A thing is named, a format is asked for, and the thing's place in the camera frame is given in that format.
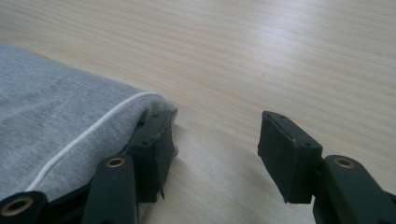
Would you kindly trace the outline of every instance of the light wood grain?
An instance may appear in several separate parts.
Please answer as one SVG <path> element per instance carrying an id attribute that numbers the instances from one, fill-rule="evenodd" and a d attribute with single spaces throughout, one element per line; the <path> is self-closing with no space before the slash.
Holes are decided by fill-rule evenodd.
<path id="1" fill-rule="evenodd" d="M 396 193 L 396 2 L 0 0 L 0 41 L 161 92 L 180 154 L 143 223 L 313 223 L 257 156 L 261 112 Z"/>

